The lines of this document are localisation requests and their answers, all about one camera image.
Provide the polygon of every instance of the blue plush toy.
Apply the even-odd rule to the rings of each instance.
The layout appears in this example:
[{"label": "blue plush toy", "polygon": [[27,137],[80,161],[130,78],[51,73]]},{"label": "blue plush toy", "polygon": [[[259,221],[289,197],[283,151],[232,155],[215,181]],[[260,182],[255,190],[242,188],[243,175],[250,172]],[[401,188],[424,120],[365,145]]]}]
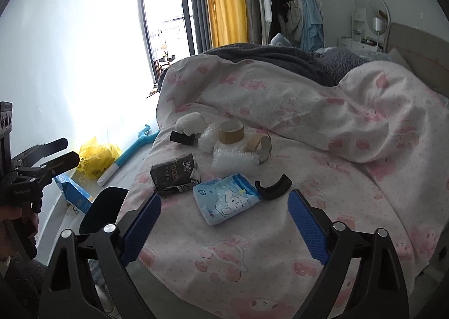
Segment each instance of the blue plush toy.
[{"label": "blue plush toy", "polygon": [[97,180],[98,185],[103,186],[112,177],[115,171],[117,171],[129,158],[131,158],[134,153],[136,153],[139,147],[144,144],[154,142],[159,134],[159,129],[151,134],[150,129],[151,127],[145,124],[145,128],[139,132],[137,140],[100,176]]}]

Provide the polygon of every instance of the gray blanket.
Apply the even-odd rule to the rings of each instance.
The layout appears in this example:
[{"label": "gray blanket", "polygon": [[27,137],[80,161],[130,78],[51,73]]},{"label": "gray blanket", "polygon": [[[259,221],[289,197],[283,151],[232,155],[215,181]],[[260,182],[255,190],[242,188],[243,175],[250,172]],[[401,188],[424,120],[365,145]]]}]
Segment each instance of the gray blanket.
[{"label": "gray blanket", "polygon": [[[344,48],[332,48],[325,53],[309,53],[295,47],[261,46],[254,43],[234,43],[203,52],[237,63],[251,59],[264,61],[309,78],[320,85],[336,86],[352,69],[367,63]],[[163,73],[158,81],[162,86]]]}]

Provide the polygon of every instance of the brown tape roll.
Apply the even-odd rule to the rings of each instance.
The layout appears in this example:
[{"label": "brown tape roll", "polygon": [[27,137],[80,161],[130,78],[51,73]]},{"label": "brown tape roll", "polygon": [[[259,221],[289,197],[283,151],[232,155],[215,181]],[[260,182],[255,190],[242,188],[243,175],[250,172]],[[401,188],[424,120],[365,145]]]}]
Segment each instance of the brown tape roll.
[{"label": "brown tape roll", "polygon": [[232,144],[243,139],[243,124],[238,120],[228,120],[218,127],[218,140],[223,144]]},{"label": "brown tape roll", "polygon": [[264,163],[270,157],[271,138],[265,134],[254,134],[246,144],[246,151],[257,153],[259,155],[259,163]]}]

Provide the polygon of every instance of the blue package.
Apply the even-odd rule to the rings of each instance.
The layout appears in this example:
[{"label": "blue package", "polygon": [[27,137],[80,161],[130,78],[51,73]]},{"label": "blue package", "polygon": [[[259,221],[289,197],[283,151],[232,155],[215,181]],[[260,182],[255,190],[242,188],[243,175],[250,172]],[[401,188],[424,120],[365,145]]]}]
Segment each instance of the blue package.
[{"label": "blue package", "polygon": [[66,200],[86,214],[94,201],[94,197],[67,175],[60,174],[55,176],[54,180]]},{"label": "blue package", "polygon": [[242,174],[203,182],[193,191],[201,214],[209,225],[220,224],[262,200]]}]

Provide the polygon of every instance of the silver bolt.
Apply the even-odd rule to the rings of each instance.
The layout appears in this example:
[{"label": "silver bolt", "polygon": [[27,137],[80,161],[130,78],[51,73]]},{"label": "silver bolt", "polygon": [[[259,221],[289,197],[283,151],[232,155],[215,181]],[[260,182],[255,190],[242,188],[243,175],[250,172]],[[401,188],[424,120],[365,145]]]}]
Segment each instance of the silver bolt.
[{"label": "silver bolt", "polygon": [[105,233],[112,233],[113,231],[115,231],[115,224],[105,225],[105,227],[103,228],[103,231]]},{"label": "silver bolt", "polygon": [[388,237],[388,232],[383,228],[378,229],[377,234],[379,234],[383,238]]},{"label": "silver bolt", "polygon": [[339,232],[343,232],[346,229],[346,226],[342,222],[334,223],[334,229]]},{"label": "silver bolt", "polygon": [[65,229],[61,233],[62,238],[69,238],[72,235],[72,231],[70,229]]}]

